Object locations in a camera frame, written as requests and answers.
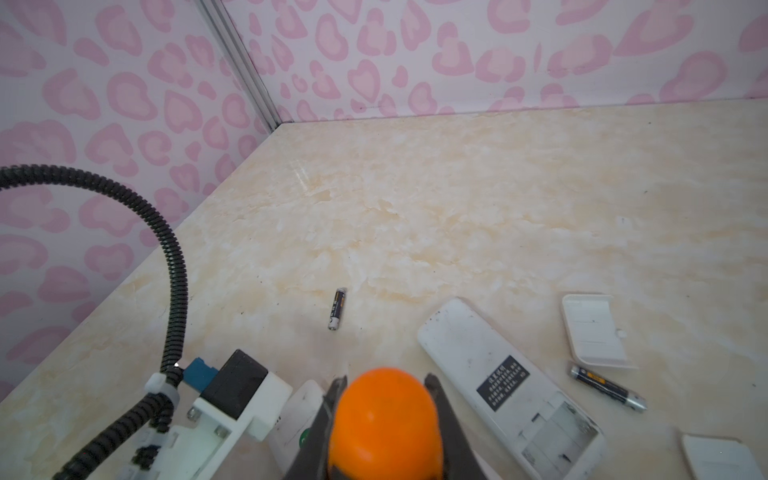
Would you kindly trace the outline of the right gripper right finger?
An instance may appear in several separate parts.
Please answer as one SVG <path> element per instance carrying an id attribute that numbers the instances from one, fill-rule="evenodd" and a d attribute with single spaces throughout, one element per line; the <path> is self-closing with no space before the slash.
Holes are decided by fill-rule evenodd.
<path id="1" fill-rule="evenodd" d="M 424 386 L 432 397 L 438 414 L 440 438 L 443 448 L 443 474 L 445 480 L 486 480 L 457 415 L 439 378 L 428 374 Z"/>

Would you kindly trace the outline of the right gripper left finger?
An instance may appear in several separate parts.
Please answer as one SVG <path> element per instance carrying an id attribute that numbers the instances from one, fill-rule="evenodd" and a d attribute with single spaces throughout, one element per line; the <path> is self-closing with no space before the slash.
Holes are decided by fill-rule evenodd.
<path id="1" fill-rule="evenodd" d="M 330 461 L 330 437 L 339 400 L 347 388 L 346 376 L 335 378 L 324 392 L 314 381 L 298 401 L 297 413 L 303 420 L 296 427 L 299 443 L 296 456 L 284 474 L 284 479 L 347 479 L 338 466 Z"/>

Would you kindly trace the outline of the orange black screwdriver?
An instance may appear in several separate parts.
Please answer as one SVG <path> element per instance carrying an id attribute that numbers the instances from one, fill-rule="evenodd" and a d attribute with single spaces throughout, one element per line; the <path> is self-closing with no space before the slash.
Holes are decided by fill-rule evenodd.
<path id="1" fill-rule="evenodd" d="M 440 479 L 443 461 L 438 410 L 416 377 L 382 367 L 344 390 L 329 437 L 330 473 L 349 479 Z"/>

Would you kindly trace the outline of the red white remote control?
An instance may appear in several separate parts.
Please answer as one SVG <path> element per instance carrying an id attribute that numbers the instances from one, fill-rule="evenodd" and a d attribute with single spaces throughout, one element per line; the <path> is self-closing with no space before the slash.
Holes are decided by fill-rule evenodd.
<path id="1" fill-rule="evenodd" d="M 460 298 L 418 342 L 532 479 L 587 479 L 606 444 L 598 424 Z"/>

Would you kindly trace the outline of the black battery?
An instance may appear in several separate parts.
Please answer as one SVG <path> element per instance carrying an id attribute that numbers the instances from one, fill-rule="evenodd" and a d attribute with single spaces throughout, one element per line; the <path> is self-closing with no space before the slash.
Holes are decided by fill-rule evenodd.
<path id="1" fill-rule="evenodd" d="M 331 331 L 336 331 L 340 327 L 346 297 L 346 288 L 342 287 L 336 290 L 328 323 L 328 329 Z"/>
<path id="2" fill-rule="evenodd" d="M 592 370 L 572 363 L 569 374 L 573 379 L 636 412 L 643 413 L 647 410 L 646 400 L 642 396 L 633 390 L 624 388 L 606 379 Z"/>

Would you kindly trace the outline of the white battery cover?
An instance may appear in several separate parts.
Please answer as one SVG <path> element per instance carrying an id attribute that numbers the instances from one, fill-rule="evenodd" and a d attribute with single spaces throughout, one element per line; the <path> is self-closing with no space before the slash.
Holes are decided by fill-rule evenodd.
<path id="1" fill-rule="evenodd" d="M 561 315 L 575 360 L 592 367 L 635 370 L 613 319 L 613 297 L 607 294 L 568 293 L 561 299 Z"/>
<path id="2" fill-rule="evenodd" d="M 683 434 L 681 442 L 694 479 L 766 479 L 752 451 L 739 439 Z"/>

